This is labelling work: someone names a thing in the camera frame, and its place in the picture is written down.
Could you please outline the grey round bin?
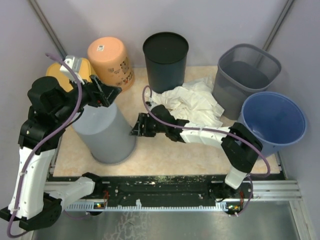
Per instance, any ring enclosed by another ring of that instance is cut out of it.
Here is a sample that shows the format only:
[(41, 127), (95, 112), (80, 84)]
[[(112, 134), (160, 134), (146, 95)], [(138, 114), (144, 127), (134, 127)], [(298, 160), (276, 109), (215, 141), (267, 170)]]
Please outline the grey round bin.
[(119, 164), (136, 148), (132, 127), (116, 105), (86, 105), (82, 116), (72, 124), (95, 160), (103, 164)]

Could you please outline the peach plastic bucket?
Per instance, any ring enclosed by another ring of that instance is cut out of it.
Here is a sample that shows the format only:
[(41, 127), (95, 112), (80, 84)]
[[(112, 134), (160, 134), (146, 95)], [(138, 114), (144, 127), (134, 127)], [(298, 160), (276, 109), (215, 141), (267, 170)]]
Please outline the peach plastic bucket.
[(87, 58), (99, 79), (111, 86), (128, 90), (135, 81), (134, 71), (124, 43), (112, 36), (93, 41)]

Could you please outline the yellow slotted plastic basket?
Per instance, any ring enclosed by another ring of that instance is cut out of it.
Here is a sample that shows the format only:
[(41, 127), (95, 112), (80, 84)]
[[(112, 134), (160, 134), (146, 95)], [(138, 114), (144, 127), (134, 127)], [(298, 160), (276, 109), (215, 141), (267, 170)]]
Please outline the yellow slotted plastic basket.
[[(46, 70), (46, 76), (54, 77), (57, 79), (59, 85), (66, 91), (69, 92), (73, 89), (70, 80), (60, 72), (61, 65), (57, 62), (50, 65)], [(83, 80), (90, 82), (90, 75), (96, 75), (88, 59), (82, 57), (81, 67), (79, 75)]]

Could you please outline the black round bin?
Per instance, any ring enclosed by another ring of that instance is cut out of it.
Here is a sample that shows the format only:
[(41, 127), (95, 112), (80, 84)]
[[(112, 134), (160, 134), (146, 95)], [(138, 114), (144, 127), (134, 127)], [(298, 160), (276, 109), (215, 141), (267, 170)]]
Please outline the black round bin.
[(143, 43), (148, 84), (162, 94), (183, 85), (189, 51), (188, 41), (174, 32), (158, 32)]

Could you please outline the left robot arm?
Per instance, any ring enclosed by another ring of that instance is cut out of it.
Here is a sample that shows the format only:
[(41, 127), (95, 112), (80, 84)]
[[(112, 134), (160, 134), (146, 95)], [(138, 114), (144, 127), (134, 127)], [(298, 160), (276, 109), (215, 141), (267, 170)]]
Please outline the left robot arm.
[(102, 83), (96, 75), (65, 91), (53, 76), (38, 78), (27, 96), (31, 102), (28, 118), (20, 129), (19, 169), (14, 195), (0, 217), (17, 221), (25, 233), (51, 227), (62, 212), (82, 198), (103, 195), (102, 178), (84, 173), (71, 184), (45, 192), (49, 166), (61, 136), (75, 114), (85, 106), (109, 107), (121, 88)]

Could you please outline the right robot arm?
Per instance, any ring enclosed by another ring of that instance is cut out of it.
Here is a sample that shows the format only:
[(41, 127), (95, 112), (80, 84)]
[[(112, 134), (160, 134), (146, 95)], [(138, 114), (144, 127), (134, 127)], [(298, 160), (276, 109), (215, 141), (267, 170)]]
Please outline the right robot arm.
[(151, 108), (148, 113), (140, 112), (131, 136), (153, 138), (165, 134), (173, 142), (197, 143), (222, 149), (231, 167), (223, 185), (223, 192), (235, 198), (241, 192), (241, 183), (251, 173), (262, 143), (242, 123), (230, 127), (200, 126), (189, 120), (175, 118), (164, 105)]

